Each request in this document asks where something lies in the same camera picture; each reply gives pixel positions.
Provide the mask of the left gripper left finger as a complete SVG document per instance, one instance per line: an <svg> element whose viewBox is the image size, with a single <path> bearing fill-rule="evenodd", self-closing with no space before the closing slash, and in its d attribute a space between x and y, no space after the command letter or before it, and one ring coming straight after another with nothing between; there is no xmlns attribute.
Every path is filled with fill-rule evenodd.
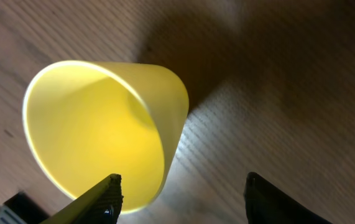
<svg viewBox="0 0 355 224"><path fill-rule="evenodd" d="M122 177L111 174L40 224L116 224L121 214Z"/></svg>

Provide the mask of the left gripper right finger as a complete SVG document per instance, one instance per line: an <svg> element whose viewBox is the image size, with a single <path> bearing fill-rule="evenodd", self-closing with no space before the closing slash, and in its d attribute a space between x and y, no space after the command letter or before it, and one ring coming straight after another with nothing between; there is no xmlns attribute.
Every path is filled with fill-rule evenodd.
<svg viewBox="0 0 355 224"><path fill-rule="evenodd" d="M331 224L255 172L246 177L244 199L249 224Z"/></svg>

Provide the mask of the yellow cup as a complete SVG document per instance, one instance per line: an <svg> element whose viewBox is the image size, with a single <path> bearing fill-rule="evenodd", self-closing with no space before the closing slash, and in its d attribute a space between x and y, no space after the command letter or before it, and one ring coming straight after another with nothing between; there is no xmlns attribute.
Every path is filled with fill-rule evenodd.
<svg viewBox="0 0 355 224"><path fill-rule="evenodd" d="M119 174L126 214L161 193L188 110L187 89L165 67L66 60L29 83L22 122L35 160L61 192L75 200Z"/></svg>

